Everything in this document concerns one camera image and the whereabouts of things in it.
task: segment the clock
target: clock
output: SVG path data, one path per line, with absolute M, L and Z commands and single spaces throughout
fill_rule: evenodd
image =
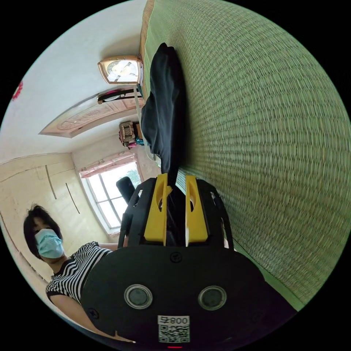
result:
M 143 81 L 143 62 L 139 56 L 108 57 L 98 67 L 109 84 L 133 85 Z

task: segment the red decoration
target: red decoration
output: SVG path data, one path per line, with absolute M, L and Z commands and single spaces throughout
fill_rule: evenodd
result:
M 19 97 L 19 94 L 21 93 L 23 88 L 23 81 L 20 82 L 19 86 L 17 87 L 15 93 L 12 96 L 12 101 L 16 100 Z

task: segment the black hair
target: black hair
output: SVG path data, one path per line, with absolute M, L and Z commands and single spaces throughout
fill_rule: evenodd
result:
M 26 240 L 27 246 L 30 250 L 30 252 L 40 260 L 43 260 L 38 252 L 37 249 L 37 242 L 35 240 L 35 223 L 34 223 L 34 218 L 38 217 L 40 218 L 47 226 L 52 229 L 56 235 L 63 241 L 62 234 L 60 231 L 60 227 L 58 224 L 51 218 L 50 214 L 48 211 L 46 211 L 43 207 L 34 204 L 32 205 L 31 209 L 28 210 L 27 216 L 24 220 L 23 223 L 23 232 L 24 232 L 24 238 Z

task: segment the green woven mat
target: green woven mat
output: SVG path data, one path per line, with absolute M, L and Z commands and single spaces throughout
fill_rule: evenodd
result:
M 351 228 L 351 124 L 311 54 L 266 18 L 219 0 L 156 0 L 145 79 L 165 42 L 190 118 L 185 174 L 223 197 L 239 251 L 297 310 L 324 284 Z

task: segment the screw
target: screw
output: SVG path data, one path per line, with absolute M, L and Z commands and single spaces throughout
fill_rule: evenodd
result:
M 258 310 L 258 311 L 255 311 L 252 315 L 251 315 L 251 322 L 252 323 L 257 323 L 262 317 L 263 317 L 263 311 L 261 310 Z
M 88 309 L 88 314 L 90 315 L 91 318 L 93 319 L 99 319 L 99 314 L 97 313 L 96 310 L 93 308 Z
M 179 263 L 182 260 L 182 255 L 179 252 L 172 252 L 170 259 L 173 263 Z

